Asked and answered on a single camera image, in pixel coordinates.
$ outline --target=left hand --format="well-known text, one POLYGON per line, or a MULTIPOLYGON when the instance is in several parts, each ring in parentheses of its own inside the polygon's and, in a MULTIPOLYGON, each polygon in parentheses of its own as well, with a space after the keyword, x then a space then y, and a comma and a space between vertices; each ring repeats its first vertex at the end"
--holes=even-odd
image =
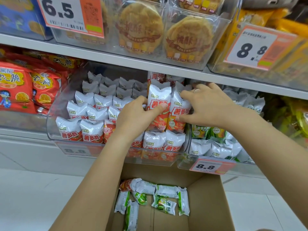
POLYGON ((112 135, 119 135, 131 144, 167 107, 166 103, 161 103, 152 110, 144 111, 143 104, 148 104, 144 96, 126 104, 118 116, 112 135))

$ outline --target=floor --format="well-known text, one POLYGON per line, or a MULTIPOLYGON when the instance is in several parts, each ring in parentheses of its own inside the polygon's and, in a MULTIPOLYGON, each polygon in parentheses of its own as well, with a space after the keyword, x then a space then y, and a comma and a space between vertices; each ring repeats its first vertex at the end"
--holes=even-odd
MULTIPOLYGON (((83 177, 0 169, 0 230, 48 231, 83 177)), ((236 231, 307 231, 280 196, 226 191, 236 231)))

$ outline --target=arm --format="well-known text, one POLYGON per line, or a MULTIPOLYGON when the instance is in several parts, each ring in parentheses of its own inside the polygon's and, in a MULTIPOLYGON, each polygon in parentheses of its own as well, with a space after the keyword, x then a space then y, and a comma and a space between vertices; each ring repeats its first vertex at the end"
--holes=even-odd
POLYGON ((147 99, 140 96, 122 109, 114 133, 49 231, 105 230, 127 151, 166 108, 161 104, 146 112, 143 103, 147 99))
POLYGON ((177 119, 229 131, 308 228, 308 174, 304 171, 308 152, 255 111, 234 104, 216 84, 197 88, 195 93, 181 93, 191 102, 194 113, 177 119))

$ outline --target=price tag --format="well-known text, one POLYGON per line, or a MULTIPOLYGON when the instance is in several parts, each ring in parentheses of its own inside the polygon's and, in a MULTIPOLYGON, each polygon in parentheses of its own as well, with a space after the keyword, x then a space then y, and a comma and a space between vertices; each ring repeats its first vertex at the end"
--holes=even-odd
POLYGON ((56 143, 65 155, 91 156, 87 146, 77 144, 56 143))
POLYGON ((104 38, 100 0, 37 0, 48 27, 104 38))
POLYGON ((190 168, 190 171, 222 175, 232 169, 235 165, 236 163, 233 162, 198 158, 190 168))
POLYGON ((224 62, 269 70, 296 38, 293 34, 246 24, 224 62))

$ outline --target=store shelf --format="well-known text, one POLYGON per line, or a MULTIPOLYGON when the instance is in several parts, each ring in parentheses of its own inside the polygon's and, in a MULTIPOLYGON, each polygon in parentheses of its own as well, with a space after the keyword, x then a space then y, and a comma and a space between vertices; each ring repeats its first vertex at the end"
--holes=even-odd
POLYGON ((118 66, 126 66, 136 69, 155 71, 158 73, 166 73, 186 78, 193 78, 202 81, 215 82, 224 85, 247 88, 262 92, 285 95, 289 97, 301 98, 308 100, 308 91, 291 89, 283 86, 276 86, 266 83, 260 83, 252 80, 240 79, 235 77, 224 76, 210 72, 208 68, 203 71, 187 69, 177 66, 170 66, 163 63, 140 60, 128 56, 105 53, 86 48, 79 48, 70 45, 63 45, 50 41, 37 41, 28 38, 16 37, 6 34, 0 34, 0 43, 23 47, 33 50, 40 50, 55 54, 63 54, 71 57, 83 58, 87 60, 114 64, 118 66))

